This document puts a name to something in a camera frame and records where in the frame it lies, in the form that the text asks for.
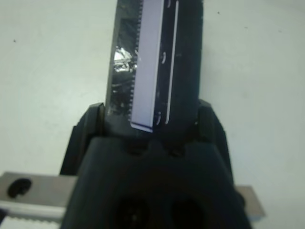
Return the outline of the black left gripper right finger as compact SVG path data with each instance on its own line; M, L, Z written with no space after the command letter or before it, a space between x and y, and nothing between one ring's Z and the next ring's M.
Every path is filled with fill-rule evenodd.
M217 179L234 185L225 130L210 103L200 99L197 118L197 139L195 159L202 170L215 173Z

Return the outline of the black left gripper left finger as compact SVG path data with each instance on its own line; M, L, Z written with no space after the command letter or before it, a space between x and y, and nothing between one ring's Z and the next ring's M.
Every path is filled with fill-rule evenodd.
M60 175L77 175L92 138L103 135L104 113L103 103L92 104L72 128Z

